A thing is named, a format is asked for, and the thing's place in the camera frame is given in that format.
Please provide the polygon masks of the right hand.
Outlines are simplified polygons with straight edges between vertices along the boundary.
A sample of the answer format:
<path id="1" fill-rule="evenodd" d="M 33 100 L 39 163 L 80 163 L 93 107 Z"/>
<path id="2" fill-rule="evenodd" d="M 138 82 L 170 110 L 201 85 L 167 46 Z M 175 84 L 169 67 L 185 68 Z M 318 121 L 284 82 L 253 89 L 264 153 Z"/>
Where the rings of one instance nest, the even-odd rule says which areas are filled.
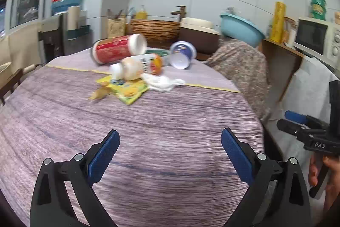
<path id="1" fill-rule="evenodd" d="M 339 194 L 339 157 L 323 156 L 323 164 L 331 170 L 331 176 L 326 186 L 326 196 L 324 201 L 324 213 L 333 205 Z M 309 164 L 308 182 L 312 187 L 317 185 L 318 169 L 316 166 L 316 153 L 311 155 Z"/>

